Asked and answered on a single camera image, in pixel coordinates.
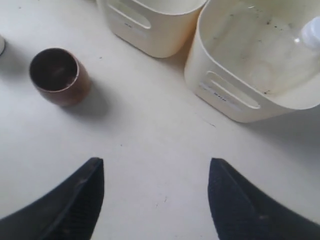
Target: white floor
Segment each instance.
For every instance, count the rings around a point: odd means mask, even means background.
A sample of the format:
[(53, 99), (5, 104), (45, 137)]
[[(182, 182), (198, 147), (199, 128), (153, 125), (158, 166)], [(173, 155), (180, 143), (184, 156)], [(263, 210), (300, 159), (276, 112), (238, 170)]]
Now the white floor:
[[(88, 158), (105, 160), (93, 240), (216, 240), (211, 157), (228, 160), (279, 202), (320, 223), (320, 108), (235, 123), (185, 86), (186, 52), (153, 59), (114, 36), (89, 0), (0, 0), (0, 217), (36, 200)], [(80, 105), (45, 101), (28, 77), (62, 47), (94, 89)]]

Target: copper cup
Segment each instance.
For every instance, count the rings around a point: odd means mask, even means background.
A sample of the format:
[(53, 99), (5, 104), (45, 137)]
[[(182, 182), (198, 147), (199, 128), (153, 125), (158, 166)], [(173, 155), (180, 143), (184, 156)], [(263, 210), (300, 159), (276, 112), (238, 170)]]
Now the copper cup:
[(91, 88), (85, 67), (61, 48), (49, 48), (38, 53), (30, 64), (29, 73), (40, 94), (59, 106), (81, 102)]

